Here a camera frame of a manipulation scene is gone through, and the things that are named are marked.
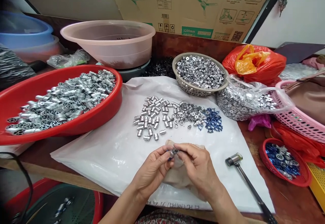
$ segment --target yellow plastic crate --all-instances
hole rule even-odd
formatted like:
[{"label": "yellow plastic crate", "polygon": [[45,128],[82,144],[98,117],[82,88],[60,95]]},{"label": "yellow plastic crate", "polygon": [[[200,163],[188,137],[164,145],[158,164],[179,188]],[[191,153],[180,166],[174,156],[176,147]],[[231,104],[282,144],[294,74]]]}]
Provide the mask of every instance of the yellow plastic crate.
[{"label": "yellow plastic crate", "polygon": [[312,163],[308,163],[308,167],[312,175],[309,187],[321,206],[323,214],[325,214],[325,169],[321,169]]}]

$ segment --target barcode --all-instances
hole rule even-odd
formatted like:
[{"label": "barcode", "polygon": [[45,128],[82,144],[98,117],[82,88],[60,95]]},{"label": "barcode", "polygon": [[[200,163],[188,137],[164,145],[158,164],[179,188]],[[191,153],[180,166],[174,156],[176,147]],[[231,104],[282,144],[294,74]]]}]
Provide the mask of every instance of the barcode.
[{"label": "barcode", "polygon": [[231,38],[231,41],[239,41],[243,33],[244,32],[242,31],[235,31],[233,37]]}]

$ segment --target cardboard box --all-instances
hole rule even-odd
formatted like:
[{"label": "cardboard box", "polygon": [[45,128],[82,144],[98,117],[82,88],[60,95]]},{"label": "cardboard box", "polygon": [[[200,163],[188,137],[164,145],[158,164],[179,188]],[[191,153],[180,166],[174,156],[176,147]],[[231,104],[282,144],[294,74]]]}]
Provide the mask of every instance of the cardboard box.
[{"label": "cardboard box", "polygon": [[115,0],[124,20],[157,31],[241,42],[265,0]]}]

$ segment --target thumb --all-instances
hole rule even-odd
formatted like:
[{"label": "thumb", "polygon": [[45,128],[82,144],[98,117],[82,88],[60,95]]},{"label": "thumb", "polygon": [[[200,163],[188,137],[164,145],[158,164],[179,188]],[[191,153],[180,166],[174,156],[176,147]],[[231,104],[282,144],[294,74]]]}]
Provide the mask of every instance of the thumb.
[{"label": "thumb", "polygon": [[194,166],[193,162],[191,161],[188,154],[186,154],[183,151],[179,151],[179,152],[177,152],[177,155],[183,161],[187,172],[191,172],[191,171],[195,170],[195,166]]},{"label": "thumb", "polygon": [[153,162],[153,164],[154,164],[156,170],[158,170],[158,168],[159,168],[161,165],[165,164],[165,163],[169,160],[169,157],[170,157],[170,152],[167,151],[167,152],[165,152],[164,154],[162,154],[162,155],[161,155],[157,160],[155,160],[155,161]]}]

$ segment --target hand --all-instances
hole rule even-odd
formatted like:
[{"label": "hand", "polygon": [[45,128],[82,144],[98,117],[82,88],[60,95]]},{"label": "hand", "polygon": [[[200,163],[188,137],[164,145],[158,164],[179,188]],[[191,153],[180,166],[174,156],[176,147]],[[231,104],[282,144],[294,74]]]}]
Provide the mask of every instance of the hand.
[{"label": "hand", "polygon": [[187,175],[199,193],[210,203],[222,194],[224,186],[213,168],[210,154],[194,144],[174,144],[180,150],[177,155],[183,161]]},{"label": "hand", "polygon": [[135,188],[143,200],[147,201],[157,190],[167,171],[174,165],[174,159],[168,161],[170,152],[167,151],[173,148],[171,145],[164,145],[150,153],[134,176],[130,185]]}]

